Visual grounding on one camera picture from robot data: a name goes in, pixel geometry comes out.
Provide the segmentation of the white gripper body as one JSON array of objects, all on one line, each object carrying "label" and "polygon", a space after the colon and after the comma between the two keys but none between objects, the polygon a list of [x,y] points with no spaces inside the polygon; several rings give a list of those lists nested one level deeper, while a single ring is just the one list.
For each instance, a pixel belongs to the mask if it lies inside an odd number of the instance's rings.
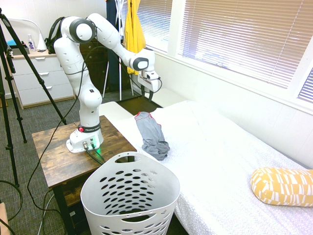
[{"label": "white gripper body", "polygon": [[158,90],[159,75],[153,71],[141,70],[138,73],[138,82],[149,90],[156,92]]}]

